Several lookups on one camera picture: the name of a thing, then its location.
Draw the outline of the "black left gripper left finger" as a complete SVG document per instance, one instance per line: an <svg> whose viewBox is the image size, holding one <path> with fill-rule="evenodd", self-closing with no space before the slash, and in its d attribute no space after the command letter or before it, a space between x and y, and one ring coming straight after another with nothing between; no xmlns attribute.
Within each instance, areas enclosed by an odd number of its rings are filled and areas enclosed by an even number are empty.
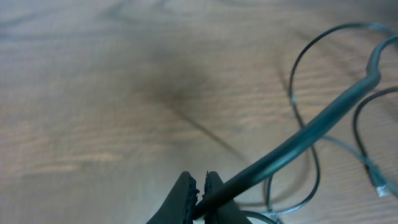
<svg viewBox="0 0 398 224"><path fill-rule="evenodd" d="M189 172L182 172L147 224L193 224L192 214L199 192L196 180Z"/></svg>

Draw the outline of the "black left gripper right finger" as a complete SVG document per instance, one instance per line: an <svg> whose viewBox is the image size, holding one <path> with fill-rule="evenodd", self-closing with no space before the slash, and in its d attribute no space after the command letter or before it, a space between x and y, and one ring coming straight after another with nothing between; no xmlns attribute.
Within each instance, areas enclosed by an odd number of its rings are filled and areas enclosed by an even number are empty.
<svg viewBox="0 0 398 224"><path fill-rule="evenodd" d="M209 197L222 185L223 181L217 172L207 172L204 188L205 194L202 196L203 199ZM230 200L222 207L207 213L204 220L205 224L251 224L234 200Z"/></svg>

